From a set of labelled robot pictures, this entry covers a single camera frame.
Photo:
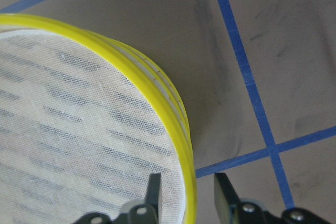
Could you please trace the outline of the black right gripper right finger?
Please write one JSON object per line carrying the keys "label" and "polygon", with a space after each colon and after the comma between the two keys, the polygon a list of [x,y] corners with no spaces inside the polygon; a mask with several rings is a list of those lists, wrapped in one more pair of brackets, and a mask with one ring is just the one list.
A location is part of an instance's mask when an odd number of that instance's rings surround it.
{"label": "black right gripper right finger", "polygon": [[239,197],[225,173],[214,174],[215,207],[220,221],[233,221]]}

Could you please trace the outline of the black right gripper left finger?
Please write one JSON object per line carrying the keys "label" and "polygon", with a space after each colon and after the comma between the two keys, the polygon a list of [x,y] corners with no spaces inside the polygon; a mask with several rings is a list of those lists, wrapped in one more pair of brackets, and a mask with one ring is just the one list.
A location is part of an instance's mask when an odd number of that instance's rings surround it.
{"label": "black right gripper left finger", "polygon": [[144,202],[151,205],[157,214],[160,213],[161,173],[153,173],[150,175]]}

